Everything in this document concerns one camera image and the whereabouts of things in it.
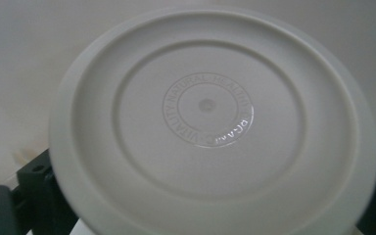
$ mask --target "center dot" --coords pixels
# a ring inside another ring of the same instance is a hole
[[[201,112],[211,113],[215,110],[216,102],[211,99],[204,99],[199,103],[199,108]]]

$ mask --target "black plastic holder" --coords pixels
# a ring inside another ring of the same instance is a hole
[[[70,234],[78,217],[64,198],[51,167],[49,151],[17,172],[20,185],[11,191],[0,185],[0,235]],[[376,235],[376,188],[356,225],[364,235]]]

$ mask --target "embossed circular logo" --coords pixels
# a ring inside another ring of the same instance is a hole
[[[234,80],[194,73],[173,83],[164,96],[164,120],[181,139],[202,147],[233,143],[250,128],[254,109]]]

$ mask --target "screw hole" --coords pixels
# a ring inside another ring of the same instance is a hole
[[[44,165],[38,165],[38,166],[36,166],[36,167],[34,167],[34,168],[32,169],[32,172],[40,171],[40,170],[43,169],[43,168],[44,168]]]

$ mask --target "round container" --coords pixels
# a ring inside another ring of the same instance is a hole
[[[343,234],[376,179],[353,77],[243,10],[113,28],[70,67],[50,122],[59,184],[98,234]]]

